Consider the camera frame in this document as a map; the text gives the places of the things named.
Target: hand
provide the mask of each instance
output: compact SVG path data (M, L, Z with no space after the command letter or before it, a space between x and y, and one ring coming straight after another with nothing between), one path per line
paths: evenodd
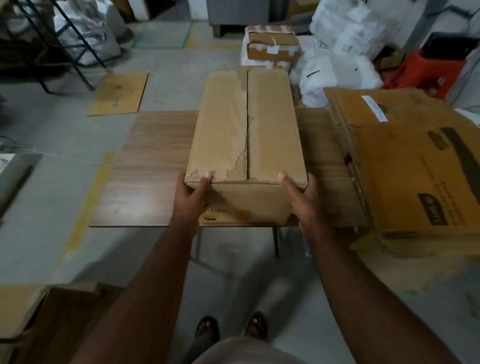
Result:
M295 186L292 179L285 172L279 173L278 179L288 193L288 197L292 202L293 213L299 218L299 227L303 233L306 234L312 227L317 225L327 226L320 210L317 180L313 174L308 173L308 186L304 192Z
M193 238L200 226L198 219L206 210L204 198L205 192L208 186L210 186L212 174L210 172L205 173L195 190L187 186L184 183L184 179L184 173L177 178L173 213L169 225L180 226L186 229Z

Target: table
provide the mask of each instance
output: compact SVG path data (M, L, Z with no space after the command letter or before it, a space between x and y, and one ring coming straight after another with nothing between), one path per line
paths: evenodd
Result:
M91 227L168 225L177 176L187 168L197 115L197 111L138 113L90 221ZM318 179L328 220L335 227L367 225L328 112L297 109L297 121L305 165ZM218 221L201 224L225 226Z

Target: red plastic stool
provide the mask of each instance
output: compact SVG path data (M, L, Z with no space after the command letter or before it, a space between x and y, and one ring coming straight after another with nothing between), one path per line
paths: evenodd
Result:
M436 98L445 98L453 86L466 60L432 60L423 58L420 51L410 53L384 88L415 87Z

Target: person's right hand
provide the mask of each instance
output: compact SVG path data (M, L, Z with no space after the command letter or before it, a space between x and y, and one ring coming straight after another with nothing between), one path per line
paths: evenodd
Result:
M313 174L308 173L308 186L304 192L295 186L292 179L285 172L279 173L278 179L282 182L292 202L293 213L300 222L300 230L303 233L307 233L311 227L322 224L323 216L320 211L317 180Z

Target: metal rack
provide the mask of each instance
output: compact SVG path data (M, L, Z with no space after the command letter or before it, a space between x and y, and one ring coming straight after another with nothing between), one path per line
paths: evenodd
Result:
M98 63L107 70L107 67L105 63L99 58L95 50L88 44L86 41L85 37L78 31L78 29L75 27L75 25L72 23L72 21L69 19L69 17L65 14L65 12L61 9L61 7L57 4L55 0L45 0L41 1L39 3L33 3L32 0L9 0L10 4L17 6L20 11L22 12L22 15L6 15L0 12L0 24L7 33L8 37L10 40L13 42L15 49L19 53L20 57L22 58L23 62L27 66L27 68L31 71L31 73L34 75L34 77L38 80L38 82L42 85L43 89L45 90L46 93L50 94L50 90L48 89L47 85L45 82L42 80L41 73L39 72L39 67L42 66L41 64L41 56L38 55L36 57L31 57L30 55L27 55L24 53L22 50L22 47L19 45L19 37L22 36L22 34L34 30L42 43L45 45L46 49L51 49L51 48L59 48L64 56L68 59L69 64L73 66L75 71L78 73L82 81L85 83L86 87L90 90L93 91L94 87L88 82L88 80L85 78L84 74L80 70L79 66L81 64L79 63L80 59L82 56L87 52L90 51L92 55L95 57L95 59L98 61ZM44 15L38 10L39 7L41 6L46 6L46 5L51 5L53 6L54 9L58 10L58 12L65 18L66 24L63 26L59 31L55 31L55 29L49 24L48 20L45 19ZM27 19L29 22L30 26L27 27L25 30L23 30L22 33L18 34L13 34L13 32L9 29L8 26L8 19L15 18L15 19ZM52 44L51 41L48 41L42 31L37 24L35 24L34 19L38 19L39 22L43 25L45 28L46 32L49 33L51 36L53 36L55 44ZM74 44L74 45L69 45L69 46L63 46L60 41L59 41L59 36L67 29L71 28L79 37L80 43L79 44ZM76 58L73 58L68 51L66 50L67 48L83 48L79 55ZM57 66L57 65L65 65L68 63L56 63L56 64L49 64L48 66Z

